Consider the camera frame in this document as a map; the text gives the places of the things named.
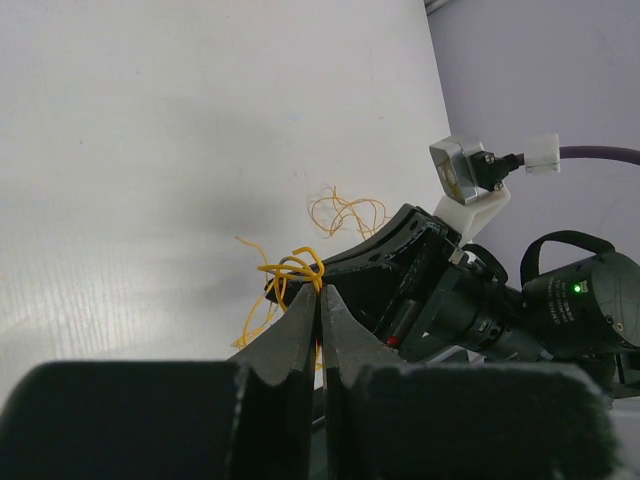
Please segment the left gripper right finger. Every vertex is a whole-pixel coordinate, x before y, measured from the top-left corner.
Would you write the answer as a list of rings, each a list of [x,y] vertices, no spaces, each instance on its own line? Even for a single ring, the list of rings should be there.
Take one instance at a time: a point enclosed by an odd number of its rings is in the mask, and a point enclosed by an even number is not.
[[[603,396],[557,364],[410,364],[319,300],[333,479],[616,479]]]

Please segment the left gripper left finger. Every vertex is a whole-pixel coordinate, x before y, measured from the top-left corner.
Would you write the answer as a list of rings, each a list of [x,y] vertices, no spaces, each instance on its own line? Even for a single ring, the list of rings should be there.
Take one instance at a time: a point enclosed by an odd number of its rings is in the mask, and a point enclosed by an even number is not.
[[[5,479],[305,479],[317,297],[226,361],[49,362],[1,414]]]

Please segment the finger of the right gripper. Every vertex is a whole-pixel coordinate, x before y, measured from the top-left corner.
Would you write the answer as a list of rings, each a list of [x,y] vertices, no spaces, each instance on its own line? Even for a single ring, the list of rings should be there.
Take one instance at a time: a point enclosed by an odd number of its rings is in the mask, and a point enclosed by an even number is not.
[[[397,290],[422,238],[434,230],[432,215],[405,204],[372,237],[324,259],[323,280],[347,302],[384,302]]]

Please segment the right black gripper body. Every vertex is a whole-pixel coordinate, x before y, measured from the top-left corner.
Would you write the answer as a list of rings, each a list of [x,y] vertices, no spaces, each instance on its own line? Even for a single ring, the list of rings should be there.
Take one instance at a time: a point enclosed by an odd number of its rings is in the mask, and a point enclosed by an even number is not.
[[[502,265],[482,246],[458,246],[460,235],[439,219],[408,229],[408,269],[374,332],[402,358],[433,358],[453,345],[503,358]]]

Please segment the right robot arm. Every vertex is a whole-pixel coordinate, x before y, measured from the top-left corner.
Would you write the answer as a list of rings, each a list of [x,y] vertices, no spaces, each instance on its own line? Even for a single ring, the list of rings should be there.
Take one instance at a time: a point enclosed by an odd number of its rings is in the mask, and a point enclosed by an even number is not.
[[[458,346],[495,362],[573,363],[610,389],[617,358],[639,349],[637,263],[578,231],[534,241],[515,289],[488,250],[405,205],[321,270],[353,317],[412,363]]]

